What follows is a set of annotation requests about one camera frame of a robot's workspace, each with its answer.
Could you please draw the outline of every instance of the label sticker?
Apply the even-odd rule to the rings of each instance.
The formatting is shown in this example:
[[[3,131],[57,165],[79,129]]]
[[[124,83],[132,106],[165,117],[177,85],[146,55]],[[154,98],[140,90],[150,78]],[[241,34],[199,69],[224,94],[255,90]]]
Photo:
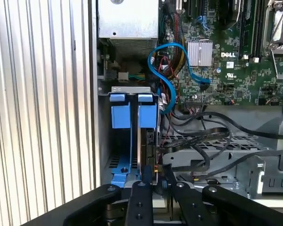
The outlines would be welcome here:
[[[234,62],[226,62],[226,68],[233,69],[234,68]]]

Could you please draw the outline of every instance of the chip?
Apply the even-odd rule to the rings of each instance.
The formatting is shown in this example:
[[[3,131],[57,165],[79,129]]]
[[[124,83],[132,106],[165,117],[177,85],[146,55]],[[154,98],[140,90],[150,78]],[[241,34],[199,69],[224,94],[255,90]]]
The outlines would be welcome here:
[[[237,98],[242,98],[243,97],[243,91],[237,91],[236,92],[236,97]]]

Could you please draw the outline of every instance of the green circuit board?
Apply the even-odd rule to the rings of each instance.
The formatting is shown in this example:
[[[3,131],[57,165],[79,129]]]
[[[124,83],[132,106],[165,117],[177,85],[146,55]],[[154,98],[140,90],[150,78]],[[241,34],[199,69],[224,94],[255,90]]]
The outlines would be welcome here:
[[[283,79],[277,79],[272,56],[262,57],[259,63],[254,63],[251,59],[240,59],[239,51],[240,53],[241,51],[242,53],[248,52],[250,48],[250,45],[244,44],[243,48],[239,49],[241,23],[238,21],[231,29],[221,31],[217,28],[217,18],[217,4],[213,7],[207,6],[208,30],[202,28],[196,16],[187,17],[185,13],[181,14],[186,46],[189,41],[212,41],[213,56],[212,66],[192,68],[195,74],[203,78],[210,78],[210,87],[205,91],[200,91],[199,85],[191,79],[186,66],[179,72],[178,79],[173,81],[176,85],[179,83],[180,87],[179,106],[186,101],[202,102],[207,95],[216,92],[228,95],[234,100],[235,105],[264,105],[266,100],[283,95]],[[252,24],[245,26],[244,29],[253,31]],[[169,40],[172,41],[171,29],[167,28],[166,32],[170,33]],[[221,57],[221,53],[230,53],[234,57]],[[172,51],[169,52],[169,57],[172,58]],[[283,55],[276,56],[275,62],[278,75],[283,75]],[[225,99],[212,98],[210,103],[224,105]],[[277,98],[271,105],[283,105],[283,97]]]

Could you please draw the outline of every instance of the ribbed metal panel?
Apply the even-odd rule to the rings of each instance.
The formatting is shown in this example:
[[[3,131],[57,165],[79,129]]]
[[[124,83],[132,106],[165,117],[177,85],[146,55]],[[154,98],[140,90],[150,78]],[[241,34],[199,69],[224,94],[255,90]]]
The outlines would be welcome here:
[[[213,43],[203,41],[189,41],[188,55],[190,66],[212,65]]]
[[[0,0],[0,225],[95,186],[87,2]]]

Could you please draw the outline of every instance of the black mounting arm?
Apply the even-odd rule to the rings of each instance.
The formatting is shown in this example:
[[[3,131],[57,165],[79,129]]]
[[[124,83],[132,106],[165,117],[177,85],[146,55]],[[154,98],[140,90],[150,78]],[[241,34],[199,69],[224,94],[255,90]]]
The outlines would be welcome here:
[[[154,221],[152,185],[137,181],[129,188],[128,200],[121,197],[127,188],[103,185],[24,226],[283,226],[280,212],[220,186],[207,186],[198,192],[190,184],[176,181],[170,167],[164,167],[164,172],[171,185],[169,200],[174,199],[180,206],[180,224]],[[208,206],[218,210],[218,220]]]

